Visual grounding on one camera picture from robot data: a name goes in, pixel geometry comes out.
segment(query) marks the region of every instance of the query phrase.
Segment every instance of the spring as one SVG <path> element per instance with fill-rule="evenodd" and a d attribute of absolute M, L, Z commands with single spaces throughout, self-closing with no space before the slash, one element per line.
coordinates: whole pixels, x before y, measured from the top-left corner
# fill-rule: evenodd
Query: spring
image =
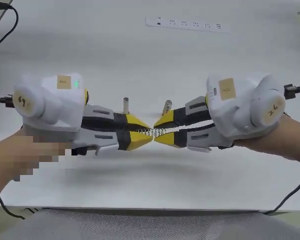
<path fill-rule="evenodd" d="M 163 110 L 162 110 L 162 116 L 165 115 L 167 112 L 169 112 L 172 108 L 172 101 L 171 100 L 167 100 L 165 101 Z"/>
<path fill-rule="evenodd" d="M 150 129 L 138 129 L 138 133 L 157 138 L 161 135 L 164 135 L 167 133 L 167 130 L 165 128 L 150 128 Z"/>

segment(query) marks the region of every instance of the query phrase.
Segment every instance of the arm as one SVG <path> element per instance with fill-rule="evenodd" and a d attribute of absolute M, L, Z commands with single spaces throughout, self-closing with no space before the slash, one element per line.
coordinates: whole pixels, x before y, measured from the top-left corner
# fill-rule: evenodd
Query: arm
<path fill-rule="evenodd" d="M 284 115 L 270 134 L 235 141 L 235 145 L 300 162 L 300 122 Z"/>
<path fill-rule="evenodd" d="M 53 156 L 65 155 L 69 143 L 34 142 L 23 130 L 0 141 L 0 193 L 16 176 L 32 175 L 39 162 L 52 162 Z"/>

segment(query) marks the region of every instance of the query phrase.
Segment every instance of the metal bolt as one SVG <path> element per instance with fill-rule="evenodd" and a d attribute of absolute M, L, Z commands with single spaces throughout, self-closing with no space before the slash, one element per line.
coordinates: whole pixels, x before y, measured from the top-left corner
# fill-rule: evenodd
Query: metal bolt
<path fill-rule="evenodd" d="M 129 98 L 123 98 L 123 114 L 129 114 Z"/>

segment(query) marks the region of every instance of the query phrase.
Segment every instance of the power strip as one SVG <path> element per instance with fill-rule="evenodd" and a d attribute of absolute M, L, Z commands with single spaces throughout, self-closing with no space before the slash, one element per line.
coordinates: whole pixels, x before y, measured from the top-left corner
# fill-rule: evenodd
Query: power strip
<path fill-rule="evenodd" d="M 202 32 L 231 33 L 229 28 L 220 23 L 207 23 L 195 20 L 177 20 L 175 18 L 146 17 L 145 24 L 149 27 L 183 29 Z"/>

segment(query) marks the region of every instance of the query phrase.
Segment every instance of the white tabletop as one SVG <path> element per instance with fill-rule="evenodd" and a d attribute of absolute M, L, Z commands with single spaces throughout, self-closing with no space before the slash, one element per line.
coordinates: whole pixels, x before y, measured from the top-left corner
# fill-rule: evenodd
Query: white tabletop
<path fill-rule="evenodd" d="M 206 94 L 209 74 L 273 73 L 300 86 L 300 2 L 291 0 L 14 1 L 19 26 L 0 45 L 0 97 L 22 75 L 84 77 L 90 103 L 130 110 L 152 125 L 164 102 L 174 108 Z M 231 34 L 148 27 L 145 17 L 228 24 Z M 0 37 L 13 25 L 0 22 Z M 300 121 L 300 95 L 286 111 Z M 22 124 L 0 105 L 0 140 Z M 211 153 L 149 143 L 135 151 L 60 157 L 11 182 L 7 206 L 270 210 L 300 183 L 300 163 L 234 147 Z M 300 191 L 282 208 L 300 210 Z"/>

